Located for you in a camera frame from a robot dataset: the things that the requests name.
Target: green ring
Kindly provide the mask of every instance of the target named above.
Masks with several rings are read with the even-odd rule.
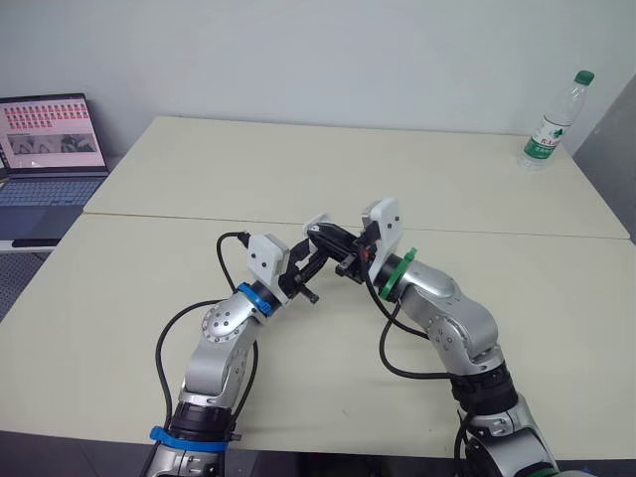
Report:
[[[389,295],[391,294],[391,290],[394,289],[394,286],[396,286],[396,283],[398,283],[398,281],[404,275],[404,273],[406,272],[406,268],[408,267],[408,264],[413,261],[413,259],[415,258],[415,254],[416,253],[417,253],[417,248],[412,248],[404,256],[404,258],[401,260],[399,265],[396,267],[394,272],[391,274],[391,276],[387,280],[387,283],[385,283],[385,286],[383,287],[382,291],[380,292],[380,297],[381,298],[384,298],[385,300],[389,298]]]

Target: table seam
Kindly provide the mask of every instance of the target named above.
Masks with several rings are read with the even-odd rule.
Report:
[[[282,222],[282,221],[257,221],[257,220],[245,220],[245,219],[219,219],[219,218],[207,218],[207,217],[188,217],[188,216],[156,216],[156,215],[144,215],[144,214],[121,214],[121,213],[109,213],[109,212],[82,212],[83,216],[105,216],[105,217],[138,217],[147,219],[176,219],[182,221],[208,221],[208,222],[230,222],[230,223],[246,223],[246,224],[272,224],[277,226],[299,226],[304,224],[299,222]],[[343,227],[359,228],[361,225],[347,225]],[[500,235],[500,236],[527,236],[527,237],[554,237],[564,239],[601,239],[601,240],[626,240],[631,241],[630,237],[604,237],[604,236],[578,236],[568,234],[537,234],[528,232],[497,232],[497,231],[463,231],[454,229],[427,229],[427,228],[413,228],[404,227],[403,231],[413,232],[446,232],[455,234],[481,234],[481,235]]]

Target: cable connector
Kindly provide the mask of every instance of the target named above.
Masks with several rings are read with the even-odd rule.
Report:
[[[245,248],[249,246],[249,237],[250,237],[249,232],[243,231],[237,234],[237,239],[242,243],[242,246],[244,246]]]

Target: bottle label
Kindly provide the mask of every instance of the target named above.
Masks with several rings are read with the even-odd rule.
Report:
[[[535,159],[548,159],[568,129],[569,126],[554,124],[544,116],[541,126],[526,144],[524,152]]]

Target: blue ring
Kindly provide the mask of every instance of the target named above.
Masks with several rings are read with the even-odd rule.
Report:
[[[163,427],[155,425],[150,431],[150,438],[158,440],[173,449],[193,450],[195,452],[225,452],[229,442],[198,442],[173,437]]]
[[[241,291],[263,315],[269,317],[274,314],[274,310],[271,309],[271,305],[260,298],[254,290],[249,288],[247,283],[240,284],[237,287],[237,290]]]

